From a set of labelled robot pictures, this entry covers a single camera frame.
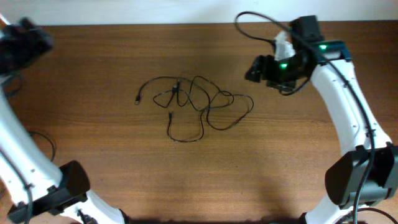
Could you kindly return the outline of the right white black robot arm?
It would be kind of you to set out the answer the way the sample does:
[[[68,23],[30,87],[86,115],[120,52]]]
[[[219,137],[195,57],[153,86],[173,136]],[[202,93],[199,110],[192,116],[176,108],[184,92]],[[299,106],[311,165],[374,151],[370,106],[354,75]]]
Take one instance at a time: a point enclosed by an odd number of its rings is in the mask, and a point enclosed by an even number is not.
[[[326,195],[299,223],[357,223],[397,191],[397,146],[376,121],[356,79],[351,54],[340,40],[325,40],[315,16],[299,17],[271,41],[246,72],[252,82],[290,96],[311,83],[326,104],[341,158],[325,174]]]

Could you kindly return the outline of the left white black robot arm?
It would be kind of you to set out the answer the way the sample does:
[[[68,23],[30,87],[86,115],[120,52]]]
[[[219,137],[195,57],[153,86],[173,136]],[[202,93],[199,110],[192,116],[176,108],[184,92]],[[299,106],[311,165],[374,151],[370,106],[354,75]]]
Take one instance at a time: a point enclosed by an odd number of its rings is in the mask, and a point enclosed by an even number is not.
[[[52,38],[28,18],[11,24],[1,18],[1,86],[16,78],[53,47]],[[1,180],[13,201],[7,218],[29,223],[43,213],[80,223],[129,223],[120,209],[108,205],[90,187],[78,161],[57,167],[32,140],[1,92]]]

